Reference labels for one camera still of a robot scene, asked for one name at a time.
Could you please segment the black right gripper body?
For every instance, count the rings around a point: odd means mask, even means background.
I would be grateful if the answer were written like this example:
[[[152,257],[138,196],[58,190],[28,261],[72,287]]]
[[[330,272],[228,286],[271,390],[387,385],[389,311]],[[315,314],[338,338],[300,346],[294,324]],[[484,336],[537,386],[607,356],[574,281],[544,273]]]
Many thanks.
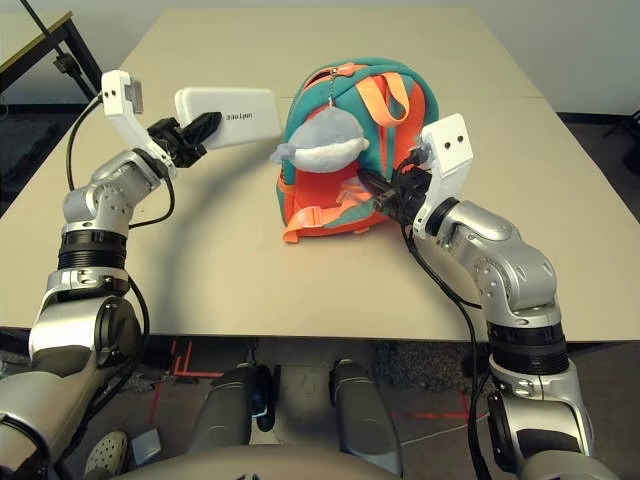
[[[397,223],[412,223],[431,183],[431,172],[413,162],[402,162],[392,173],[387,215]]]

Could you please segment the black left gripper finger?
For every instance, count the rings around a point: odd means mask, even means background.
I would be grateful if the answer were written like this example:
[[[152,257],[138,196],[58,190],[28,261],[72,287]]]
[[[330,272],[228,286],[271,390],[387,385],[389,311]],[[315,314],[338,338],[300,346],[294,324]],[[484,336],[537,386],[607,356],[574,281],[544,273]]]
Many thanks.
[[[185,127],[185,138],[190,144],[203,144],[217,131],[220,122],[220,112],[204,112]]]

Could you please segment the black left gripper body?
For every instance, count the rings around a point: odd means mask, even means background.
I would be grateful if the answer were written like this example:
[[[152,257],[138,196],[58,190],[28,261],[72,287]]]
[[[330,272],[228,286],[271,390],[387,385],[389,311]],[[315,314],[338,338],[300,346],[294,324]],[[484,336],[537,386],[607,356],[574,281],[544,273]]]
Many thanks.
[[[161,119],[147,128],[152,140],[167,152],[177,168],[190,168],[206,154],[201,144],[189,141],[178,121],[173,118]]]

